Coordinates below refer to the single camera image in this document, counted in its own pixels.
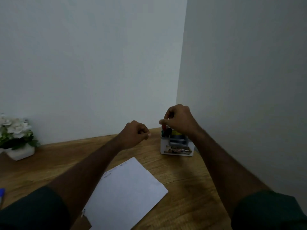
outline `green sleeve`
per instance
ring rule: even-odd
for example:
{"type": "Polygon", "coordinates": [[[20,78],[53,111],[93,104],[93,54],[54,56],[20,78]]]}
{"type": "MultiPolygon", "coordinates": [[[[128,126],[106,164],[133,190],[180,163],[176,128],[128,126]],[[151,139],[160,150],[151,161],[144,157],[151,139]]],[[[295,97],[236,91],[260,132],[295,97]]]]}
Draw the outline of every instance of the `green sleeve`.
{"type": "Polygon", "coordinates": [[[43,186],[0,211],[0,230],[69,229],[70,215],[62,198],[43,186]]]}
{"type": "Polygon", "coordinates": [[[240,201],[231,226],[233,230],[301,230],[307,229],[307,216],[294,197],[264,190],[240,201]]]}

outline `person's right arm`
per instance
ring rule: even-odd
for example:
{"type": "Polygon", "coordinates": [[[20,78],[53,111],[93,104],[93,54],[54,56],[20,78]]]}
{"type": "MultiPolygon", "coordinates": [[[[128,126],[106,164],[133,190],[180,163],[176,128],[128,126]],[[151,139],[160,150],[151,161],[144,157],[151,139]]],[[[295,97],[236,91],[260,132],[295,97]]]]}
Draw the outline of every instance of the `person's right arm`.
{"type": "Polygon", "coordinates": [[[181,104],[170,107],[164,119],[159,123],[168,125],[188,136],[195,144],[212,177],[221,201],[229,217],[232,218],[232,224],[235,220],[234,225],[236,226],[247,227],[248,225],[249,229],[258,229],[257,223],[260,223],[260,226],[267,226],[267,219],[271,219],[270,224],[276,225],[281,216],[288,221],[307,220],[293,197],[271,191],[267,185],[217,144],[198,125],[189,107],[181,104]],[[237,224],[238,217],[242,219],[239,220],[242,223],[237,224]]]}

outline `small box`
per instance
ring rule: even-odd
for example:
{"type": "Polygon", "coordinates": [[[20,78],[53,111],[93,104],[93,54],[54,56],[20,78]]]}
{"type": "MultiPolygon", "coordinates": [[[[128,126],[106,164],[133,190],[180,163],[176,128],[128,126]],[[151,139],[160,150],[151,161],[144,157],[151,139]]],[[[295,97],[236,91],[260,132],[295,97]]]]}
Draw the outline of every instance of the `small box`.
{"type": "Polygon", "coordinates": [[[171,134],[169,137],[163,137],[161,135],[161,154],[176,156],[193,156],[194,148],[195,145],[192,141],[188,139],[186,135],[171,134]]]}

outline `white planter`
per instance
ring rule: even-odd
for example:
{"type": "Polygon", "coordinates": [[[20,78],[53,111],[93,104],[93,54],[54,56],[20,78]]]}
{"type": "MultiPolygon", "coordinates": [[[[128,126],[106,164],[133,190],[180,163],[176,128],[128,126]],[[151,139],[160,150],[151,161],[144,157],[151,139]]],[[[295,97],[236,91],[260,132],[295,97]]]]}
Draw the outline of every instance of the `white planter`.
{"type": "Polygon", "coordinates": [[[4,150],[5,153],[15,161],[24,159],[28,156],[32,156],[35,152],[35,147],[26,144],[24,147],[12,150],[12,148],[8,148],[4,150]]]}

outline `person's left hand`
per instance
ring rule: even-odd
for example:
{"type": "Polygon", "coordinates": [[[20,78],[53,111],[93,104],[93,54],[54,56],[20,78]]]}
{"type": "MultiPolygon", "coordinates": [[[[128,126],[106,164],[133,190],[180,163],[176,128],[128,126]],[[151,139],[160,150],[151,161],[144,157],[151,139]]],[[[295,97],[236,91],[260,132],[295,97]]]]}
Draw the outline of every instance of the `person's left hand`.
{"type": "Polygon", "coordinates": [[[148,139],[151,133],[148,128],[137,121],[133,120],[131,123],[127,123],[125,128],[117,135],[117,140],[121,145],[121,149],[129,149],[137,144],[139,144],[142,140],[148,139]]]}

